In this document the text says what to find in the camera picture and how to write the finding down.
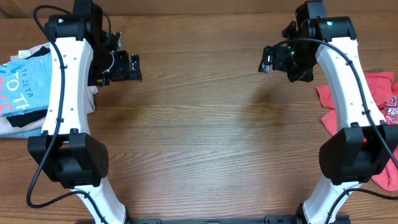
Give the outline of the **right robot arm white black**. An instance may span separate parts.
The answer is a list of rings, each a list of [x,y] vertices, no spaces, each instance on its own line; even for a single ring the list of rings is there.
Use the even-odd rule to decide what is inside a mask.
[[[387,124],[366,82],[357,34],[349,17],[328,17],[322,1],[306,1],[282,31],[283,41],[265,47],[259,71],[285,72],[291,82],[313,80],[319,65],[336,110],[337,132],[319,151],[322,177],[294,215],[268,215],[266,223],[349,223],[339,209],[353,192],[394,160],[397,126]]]

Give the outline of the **light blue printed t-shirt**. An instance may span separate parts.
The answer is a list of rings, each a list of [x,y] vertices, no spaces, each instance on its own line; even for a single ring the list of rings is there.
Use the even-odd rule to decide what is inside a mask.
[[[1,116],[47,109],[51,78],[50,53],[1,65]]]

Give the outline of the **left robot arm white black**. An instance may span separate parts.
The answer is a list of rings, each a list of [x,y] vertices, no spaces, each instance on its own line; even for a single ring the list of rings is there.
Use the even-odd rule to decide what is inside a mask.
[[[50,42],[52,81],[40,136],[28,139],[38,173],[77,195],[95,223],[131,223],[108,180],[106,146],[90,134],[88,89],[142,80],[140,59],[121,48],[121,34],[103,30],[107,14],[91,0],[59,9],[40,26]]]

